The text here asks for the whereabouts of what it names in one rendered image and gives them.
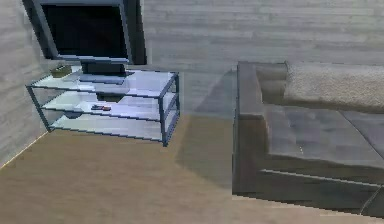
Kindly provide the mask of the glass shelf television stand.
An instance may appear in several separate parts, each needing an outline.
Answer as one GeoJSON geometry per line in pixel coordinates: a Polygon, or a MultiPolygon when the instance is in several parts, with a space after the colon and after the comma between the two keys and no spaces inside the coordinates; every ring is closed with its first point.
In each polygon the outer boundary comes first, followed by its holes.
{"type": "Polygon", "coordinates": [[[81,68],[47,75],[26,89],[47,131],[56,129],[126,137],[167,145],[180,117],[177,72],[131,70],[120,85],[81,82],[81,68]],[[93,105],[111,111],[91,110],[93,105]]]}

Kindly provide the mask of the grey brown sofa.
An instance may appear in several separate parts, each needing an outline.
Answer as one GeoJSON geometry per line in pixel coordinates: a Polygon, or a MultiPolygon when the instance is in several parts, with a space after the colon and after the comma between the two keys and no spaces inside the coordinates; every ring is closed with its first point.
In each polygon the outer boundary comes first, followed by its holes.
{"type": "Polygon", "coordinates": [[[384,112],[285,100],[285,62],[237,65],[233,194],[384,219],[384,112]]]}

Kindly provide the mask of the black television set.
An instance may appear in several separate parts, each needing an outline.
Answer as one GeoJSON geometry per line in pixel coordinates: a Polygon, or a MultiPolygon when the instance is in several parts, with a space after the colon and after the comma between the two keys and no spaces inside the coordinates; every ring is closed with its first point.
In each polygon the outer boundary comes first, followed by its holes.
{"type": "Polygon", "coordinates": [[[45,58],[81,63],[81,82],[120,85],[145,65],[141,0],[21,0],[45,58]]]}

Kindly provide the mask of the small olive green box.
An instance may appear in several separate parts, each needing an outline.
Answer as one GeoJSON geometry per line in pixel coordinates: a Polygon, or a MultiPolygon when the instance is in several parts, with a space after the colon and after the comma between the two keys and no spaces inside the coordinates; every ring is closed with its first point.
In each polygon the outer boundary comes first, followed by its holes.
{"type": "Polygon", "coordinates": [[[51,70],[51,75],[54,78],[62,78],[72,72],[70,65],[62,65],[51,70]]]}

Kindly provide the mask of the beige sofa blanket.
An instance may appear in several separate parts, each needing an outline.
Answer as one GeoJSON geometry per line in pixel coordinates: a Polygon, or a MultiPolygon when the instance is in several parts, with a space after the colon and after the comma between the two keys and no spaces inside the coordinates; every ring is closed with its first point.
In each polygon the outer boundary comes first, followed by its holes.
{"type": "Polygon", "coordinates": [[[384,112],[384,66],[286,61],[284,99],[384,112]]]}

